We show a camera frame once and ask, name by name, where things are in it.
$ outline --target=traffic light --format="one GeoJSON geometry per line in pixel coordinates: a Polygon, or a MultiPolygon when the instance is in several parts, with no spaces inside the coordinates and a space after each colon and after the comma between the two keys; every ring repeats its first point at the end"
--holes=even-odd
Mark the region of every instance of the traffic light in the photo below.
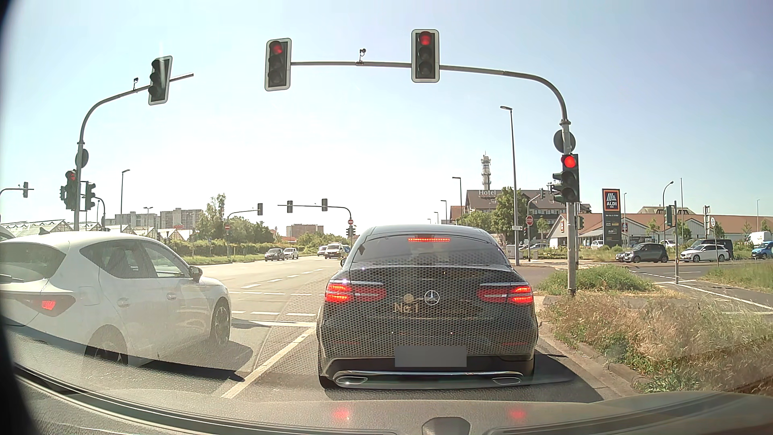
{"type": "Polygon", "coordinates": [[[271,39],[266,43],[266,91],[283,91],[290,87],[290,38],[271,39]]]}
{"type": "Polygon", "coordinates": [[[414,83],[437,83],[440,80],[440,33],[437,30],[414,30],[410,41],[410,79],[414,83]]]}
{"type": "Polygon", "coordinates": [[[91,210],[94,204],[94,188],[97,185],[95,183],[86,183],[86,211],[91,210]]]}
{"type": "Polygon", "coordinates": [[[153,70],[150,73],[148,88],[148,104],[164,104],[169,99],[169,78],[172,76],[172,57],[164,56],[150,63],[153,70]]]}
{"type": "Polygon", "coordinates": [[[577,154],[561,156],[561,165],[563,165],[561,172],[553,174],[553,179],[559,181],[550,187],[556,193],[553,198],[562,204],[578,202],[580,200],[580,169],[577,164],[577,154]]]}
{"type": "Polygon", "coordinates": [[[64,198],[64,205],[67,208],[67,210],[75,210],[75,207],[78,207],[80,204],[80,198],[77,197],[77,183],[75,181],[76,174],[74,170],[70,170],[64,173],[64,176],[67,178],[67,185],[65,186],[65,198],[64,198]]]}

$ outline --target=street lamp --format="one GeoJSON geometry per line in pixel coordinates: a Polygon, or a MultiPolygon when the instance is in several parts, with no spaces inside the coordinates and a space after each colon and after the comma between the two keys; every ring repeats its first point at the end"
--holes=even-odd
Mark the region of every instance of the street lamp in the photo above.
{"type": "Polygon", "coordinates": [[[672,184],[674,184],[673,181],[666,184],[666,187],[663,187],[663,240],[666,240],[666,189],[672,184]]]}
{"type": "Polygon", "coordinates": [[[516,179],[516,133],[512,126],[512,108],[507,106],[499,106],[499,108],[510,112],[510,142],[512,143],[512,217],[513,217],[513,240],[516,246],[516,265],[521,265],[520,255],[518,252],[518,231],[515,227],[518,226],[518,184],[516,179]]]}
{"type": "Polygon", "coordinates": [[[122,170],[121,171],[121,209],[118,211],[118,213],[121,214],[121,221],[118,222],[118,232],[122,232],[124,229],[122,228],[124,225],[124,174],[129,172],[130,170],[122,170]]]}
{"type": "Polygon", "coordinates": [[[453,176],[452,178],[459,180],[459,207],[461,207],[459,213],[464,214],[465,213],[465,205],[461,202],[461,177],[460,176],[453,176]]]}

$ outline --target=bush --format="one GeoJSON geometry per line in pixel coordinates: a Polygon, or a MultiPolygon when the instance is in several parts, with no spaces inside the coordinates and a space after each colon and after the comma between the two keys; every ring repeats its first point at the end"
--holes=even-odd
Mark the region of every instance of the bush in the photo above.
{"type": "MultiPolygon", "coordinates": [[[[577,271],[577,291],[602,293],[646,293],[655,291],[651,281],[636,276],[624,267],[599,265],[577,271]]],[[[536,286],[536,291],[549,295],[567,293],[567,272],[557,270],[536,286]]]]}

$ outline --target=car tire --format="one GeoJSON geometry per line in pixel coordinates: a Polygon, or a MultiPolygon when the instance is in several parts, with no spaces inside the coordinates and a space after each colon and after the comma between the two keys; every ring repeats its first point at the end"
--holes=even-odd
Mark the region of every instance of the car tire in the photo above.
{"type": "Polygon", "coordinates": [[[209,325],[209,344],[223,348],[231,339],[231,311],[225,299],[218,300],[212,310],[212,323],[209,325]]]}

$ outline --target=car taillight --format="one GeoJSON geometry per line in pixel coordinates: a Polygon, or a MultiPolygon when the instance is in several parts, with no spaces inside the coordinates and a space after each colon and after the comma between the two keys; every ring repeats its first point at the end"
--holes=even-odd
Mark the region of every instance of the car taillight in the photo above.
{"type": "Polygon", "coordinates": [[[534,295],[528,284],[482,285],[478,288],[478,298],[484,302],[514,305],[528,305],[534,302],[534,295]]]}

